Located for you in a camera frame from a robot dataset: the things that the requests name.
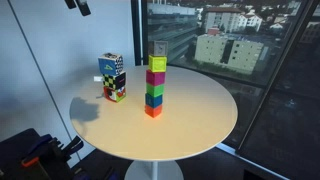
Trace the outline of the blue owl fabric block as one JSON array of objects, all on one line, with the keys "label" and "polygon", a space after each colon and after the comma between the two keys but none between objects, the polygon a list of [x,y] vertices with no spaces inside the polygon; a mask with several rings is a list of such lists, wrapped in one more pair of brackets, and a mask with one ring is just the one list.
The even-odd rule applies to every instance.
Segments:
[{"label": "blue owl fabric block", "polygon": [[98,63],[102,74],[119,75],[123,71],[121,54],[105,53],[98,58]]}]

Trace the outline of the red green fabric block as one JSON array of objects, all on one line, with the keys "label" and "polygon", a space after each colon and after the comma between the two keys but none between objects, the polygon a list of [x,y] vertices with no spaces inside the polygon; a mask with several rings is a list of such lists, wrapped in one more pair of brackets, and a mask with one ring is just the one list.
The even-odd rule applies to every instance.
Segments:
[{"label": "red green fabric block", "polygon": [[109,87],[104,87],[104,95],[107,100],[119,102],[126,96],[126,88],[121,87],[119,89],[111,89]]}]

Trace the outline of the checkered zebra fabric block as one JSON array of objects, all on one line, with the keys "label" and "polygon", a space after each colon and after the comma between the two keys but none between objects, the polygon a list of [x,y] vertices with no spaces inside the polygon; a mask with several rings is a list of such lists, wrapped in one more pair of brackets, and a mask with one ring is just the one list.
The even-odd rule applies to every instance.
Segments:
[{"label": "checkered zebra fabric block", "polygon": [[104,86],[117,90],[126,84],[126,72],[123,71],[118,75],[103,74],[102,76],[95,76],[94,81],[102,82]]}]

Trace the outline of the green cube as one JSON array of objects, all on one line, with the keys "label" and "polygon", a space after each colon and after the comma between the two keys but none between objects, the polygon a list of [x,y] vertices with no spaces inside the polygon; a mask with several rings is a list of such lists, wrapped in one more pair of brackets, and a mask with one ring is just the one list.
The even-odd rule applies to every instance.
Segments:
[{"label": "green cube", "polygon": [[153,97],[160,96],[164,93],[164,85],[153,86],[151,84],[146,84],[146,91],[149,95]]}]

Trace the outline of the blue cube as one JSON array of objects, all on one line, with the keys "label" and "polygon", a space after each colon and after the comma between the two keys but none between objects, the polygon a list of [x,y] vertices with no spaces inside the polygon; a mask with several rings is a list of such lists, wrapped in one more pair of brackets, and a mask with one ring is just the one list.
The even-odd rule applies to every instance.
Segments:
[{"label": "blue cube", "polygon": [[163,102],[162,95],[154,97],[148,93],[145,94],[145,103],[152,108],[156,108],[156,107],[160,106],[162,104],[162,102]]}]

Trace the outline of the magenta cube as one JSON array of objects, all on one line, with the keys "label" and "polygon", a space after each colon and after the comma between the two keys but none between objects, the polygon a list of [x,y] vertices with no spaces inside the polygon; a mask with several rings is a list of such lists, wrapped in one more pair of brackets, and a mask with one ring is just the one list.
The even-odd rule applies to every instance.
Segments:
[{"label": "magenta cube", "polygon": [[152,72],[151,70],[146,71],[146,82],[153,86],[158,86],[165,83],[164,72]]}]

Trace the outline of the orange cube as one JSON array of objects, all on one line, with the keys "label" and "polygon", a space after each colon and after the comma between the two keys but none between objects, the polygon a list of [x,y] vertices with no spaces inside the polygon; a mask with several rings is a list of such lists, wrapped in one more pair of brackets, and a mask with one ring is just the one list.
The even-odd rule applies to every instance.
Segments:
[{"label": "orange cube", "polygon": [[145,113],[153,118],[157,117],[158,115],[160,115],[162,112],[162,106],[159,105],[156,108],[153,108],[149,105],[145,106]]}]

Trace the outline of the yellow cube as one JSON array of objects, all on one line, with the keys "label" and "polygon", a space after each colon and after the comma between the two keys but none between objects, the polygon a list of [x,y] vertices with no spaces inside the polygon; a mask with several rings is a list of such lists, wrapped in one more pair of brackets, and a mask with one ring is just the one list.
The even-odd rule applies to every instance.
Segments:
[{"label": "yellow cube", "polygon": [[166,56],[149,56],[148,66],[152,72],[165,72],[167,64]]}]

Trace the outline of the grey top cube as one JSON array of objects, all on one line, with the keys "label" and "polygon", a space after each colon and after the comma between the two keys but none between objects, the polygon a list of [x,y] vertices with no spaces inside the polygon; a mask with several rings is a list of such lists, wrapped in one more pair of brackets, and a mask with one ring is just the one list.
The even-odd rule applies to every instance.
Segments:
[{"label": "grey top cube", "polygon": [[168,51],[167,41],[150,41],[148,53],[153,56],[166,56]]}]

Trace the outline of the round white table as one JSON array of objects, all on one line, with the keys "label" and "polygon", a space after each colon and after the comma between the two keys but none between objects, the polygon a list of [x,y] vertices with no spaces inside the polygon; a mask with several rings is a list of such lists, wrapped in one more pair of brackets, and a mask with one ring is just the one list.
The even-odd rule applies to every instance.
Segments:
[{"label": "round white table", "polygon": [[70,105],[76,132],[90,145],[114,156],[169,161],[201,154],[233,130],[238,110],[231,94],[215,80],[169,66],[164,92],[149,96],[145,66],[126,70],[124,99],[113,102],[88,80]]}]

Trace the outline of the white table pedestal base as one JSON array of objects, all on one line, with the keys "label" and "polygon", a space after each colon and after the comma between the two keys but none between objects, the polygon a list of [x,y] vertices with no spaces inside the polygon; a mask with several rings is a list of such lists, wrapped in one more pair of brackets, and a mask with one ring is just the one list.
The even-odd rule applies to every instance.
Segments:
[{"label": "white table pedestal base", "polygon": [[124,180],[184,180],[184,176],[175,161],[133,161]]}]

